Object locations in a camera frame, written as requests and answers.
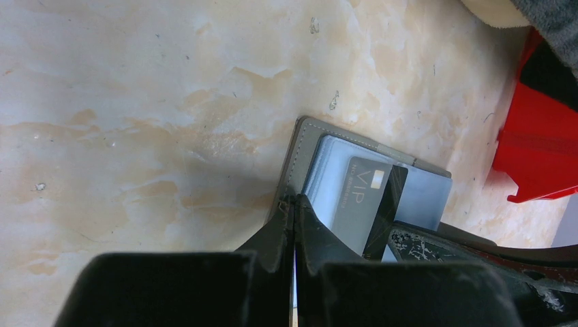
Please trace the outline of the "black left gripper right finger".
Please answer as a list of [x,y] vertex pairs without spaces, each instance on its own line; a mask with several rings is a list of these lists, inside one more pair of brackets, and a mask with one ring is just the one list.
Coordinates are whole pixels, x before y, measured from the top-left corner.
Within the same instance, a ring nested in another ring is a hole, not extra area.
[[520,326],[504,282],[472,262],[369,261],[294,200],[300,326]]

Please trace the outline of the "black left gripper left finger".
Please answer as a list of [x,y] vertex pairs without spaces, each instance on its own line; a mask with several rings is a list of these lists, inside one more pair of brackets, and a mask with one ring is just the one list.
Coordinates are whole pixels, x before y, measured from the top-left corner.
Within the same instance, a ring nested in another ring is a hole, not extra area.
[[57,326],[290,326],[294,200],[234,251],[103,253]]

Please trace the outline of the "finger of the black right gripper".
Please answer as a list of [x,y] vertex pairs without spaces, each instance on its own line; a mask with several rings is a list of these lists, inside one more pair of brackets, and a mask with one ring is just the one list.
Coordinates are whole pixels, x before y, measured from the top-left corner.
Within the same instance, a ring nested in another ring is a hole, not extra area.
[[504,281],[526,326],[577,325],[577,246],[517,249],[457,228],[448,234],[408,223],[389,229],[397,260],[473,261],[490,266]]

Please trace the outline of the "black credit card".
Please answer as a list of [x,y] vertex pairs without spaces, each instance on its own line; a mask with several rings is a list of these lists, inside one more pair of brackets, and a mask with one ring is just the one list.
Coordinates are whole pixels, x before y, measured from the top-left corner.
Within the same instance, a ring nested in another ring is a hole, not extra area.
[[362,258],[381,261],[407,175],[405,167],[352,157],[332,233]]

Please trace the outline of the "grey leather card holder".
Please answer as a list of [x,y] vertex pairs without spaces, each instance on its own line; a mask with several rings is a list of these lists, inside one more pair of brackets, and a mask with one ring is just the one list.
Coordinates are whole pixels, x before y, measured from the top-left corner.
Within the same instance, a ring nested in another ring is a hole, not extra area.
[[[450,232],[452,227],[441,221],[453,184],[450,172],[308,116],[296,123],[277,187],[277,198],[296,194],[306,196],[319,220],[331,231],[352,157],[408,169],[393,223],[404,222],[445,234]],[[381,261],[393,260],[393,253],[386,245]]]

